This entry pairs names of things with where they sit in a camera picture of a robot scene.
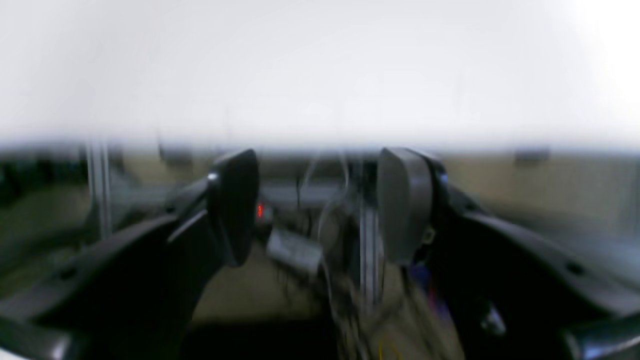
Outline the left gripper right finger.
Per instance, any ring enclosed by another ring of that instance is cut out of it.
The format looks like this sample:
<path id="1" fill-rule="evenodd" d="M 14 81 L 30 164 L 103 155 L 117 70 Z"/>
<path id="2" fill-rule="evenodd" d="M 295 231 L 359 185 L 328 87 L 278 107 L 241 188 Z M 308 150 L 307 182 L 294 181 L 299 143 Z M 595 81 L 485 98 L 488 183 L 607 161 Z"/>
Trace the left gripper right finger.
<path id="1" fill-rule="evenodd" d="M 494 214 L 443 164 L 385 147 L 377 206 L 386 259 L 426 262 L 469 360 L 637 360 L 639 247 L 545 218 Z"/>

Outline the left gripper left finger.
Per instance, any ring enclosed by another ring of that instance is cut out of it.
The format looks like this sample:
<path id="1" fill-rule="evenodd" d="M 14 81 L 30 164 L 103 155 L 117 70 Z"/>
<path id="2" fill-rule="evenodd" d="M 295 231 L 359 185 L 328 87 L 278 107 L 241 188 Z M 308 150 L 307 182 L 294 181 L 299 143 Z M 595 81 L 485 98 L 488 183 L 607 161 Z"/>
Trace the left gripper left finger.
<path id="1" fill-rule="evenodd" d="M 258 198 L 255 150 L 217 158 L 156 217 L 3 300 L 1 358 L 178 360 L 208 283 L 249 257 Z"/>

